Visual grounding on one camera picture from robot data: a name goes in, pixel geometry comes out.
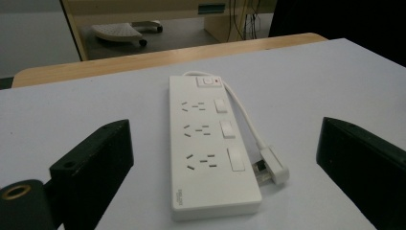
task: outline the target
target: wall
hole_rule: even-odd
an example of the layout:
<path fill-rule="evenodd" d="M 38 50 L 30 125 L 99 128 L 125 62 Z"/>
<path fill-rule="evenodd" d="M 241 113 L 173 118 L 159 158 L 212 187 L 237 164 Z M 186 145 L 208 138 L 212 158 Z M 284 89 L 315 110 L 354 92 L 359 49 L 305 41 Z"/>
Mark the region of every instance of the wall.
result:
<path fill-rule="evenodd" d="M 79 61 L 57 0 L 0 0 L 0 79 L 21 70 Z"/>

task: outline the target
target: white power strip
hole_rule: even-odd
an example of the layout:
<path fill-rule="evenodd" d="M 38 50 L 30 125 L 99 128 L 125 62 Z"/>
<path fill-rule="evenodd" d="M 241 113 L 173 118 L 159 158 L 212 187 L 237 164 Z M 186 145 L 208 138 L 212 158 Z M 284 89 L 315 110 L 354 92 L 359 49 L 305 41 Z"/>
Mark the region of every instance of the white power strip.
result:
<path fill-rule="evenodd" d="M 255 213 L 262 200 L 220 77 L 169 78 L 172 217 Z"/>

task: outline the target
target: floor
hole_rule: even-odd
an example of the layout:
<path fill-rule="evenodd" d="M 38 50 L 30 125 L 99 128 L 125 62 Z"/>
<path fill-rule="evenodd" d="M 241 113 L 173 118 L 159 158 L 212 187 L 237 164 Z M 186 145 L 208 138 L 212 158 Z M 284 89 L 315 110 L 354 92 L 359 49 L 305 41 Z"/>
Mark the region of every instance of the floor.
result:
<path fill-rule="evenodd" d="M 259 14 L 254 23 L 247 20 L 247 31 L 255 25 L 256 38 L 268 37 L 272 22 L 272 13 Z M 113 58 L 137 55 L 172 49 L 188 48 L 216 44 L 218 41 L 204 30 L 204 18 L 187 18 L 161 21 L 164 30 L 157 33 L 155 28 L 137 28 L 147 40 L 147 46 L 141 47 L 138 41 L 112 42 L 96 38 L 90 27 L 81 28 L 85 37 L 89 59 Z M 252 33 L 246 39 L 252 39 Z M 12 78 L 0 79 L 0 90 L 11 88 Z"/>

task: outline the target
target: wooden table edge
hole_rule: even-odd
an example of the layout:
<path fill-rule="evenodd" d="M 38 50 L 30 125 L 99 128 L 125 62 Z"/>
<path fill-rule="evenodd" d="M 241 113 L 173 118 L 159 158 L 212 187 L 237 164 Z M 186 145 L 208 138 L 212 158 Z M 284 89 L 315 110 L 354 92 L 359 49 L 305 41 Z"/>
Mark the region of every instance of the wooden table edge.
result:
<path fill-rule="evenodd" d="M 224 57 L 325 40 L 327 39 L 313 33 L 294 34 L 140 55 L 35 67 L 17 73 L 14 76 L 12 88 L 84 79 L 99 75 L 164 66 L 204 58 Z"/>

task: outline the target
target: table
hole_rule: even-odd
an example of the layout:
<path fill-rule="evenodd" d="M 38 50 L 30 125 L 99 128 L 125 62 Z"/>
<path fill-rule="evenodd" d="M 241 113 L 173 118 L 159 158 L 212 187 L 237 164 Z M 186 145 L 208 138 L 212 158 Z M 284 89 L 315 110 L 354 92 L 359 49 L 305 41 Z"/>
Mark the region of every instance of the table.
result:
<path fill-rule="evenodd" d="M 233 87 L 291 177 L 260 187 L 254 215 L 170 218 L 169 76 L 217 74 Z M 135 165 L 98 229 L 363 229 L 373 226 L 316 164 L 323 117 L 406 149 L 406 69 L 345 39 L 202 58 L 0 91 L 0 185 L 47 168 L 98 127 L 129 119 Z M 236 112 L 250 160 L 255 140 Z"/>
<path fill-rule="evenodd" d="M 205 58 L 224 57 L 324 40 L 326 39 L 318 34 L 294 34 L 149 54 L 36 67 L 17 73 L 14 77 L 12 87 L 16 88 L 49 82 L 76 80 L 98 75 L 139 70 Z"/>
<path fill-rule="evenodd" d="M 79 55 L 87 60 L 86 44 L 80 34 L 80 26 L 165 20 L 177 18 L 205 17 L 205 29 L 221 42 L 240 40 L 238 31 L 242 31 L 247 13 L 253 13 L 251 6 L 258 0 L 60 0 L 65 11 L 71 32 L 76 41 Z M 262 1 L 259 12 L 273 12 L 276 0 Z M 224 4 L 225 11 L 218 13 L 198 12 L 201 4 Z M 235 26 L 229 32 L 230 15 Z"/>

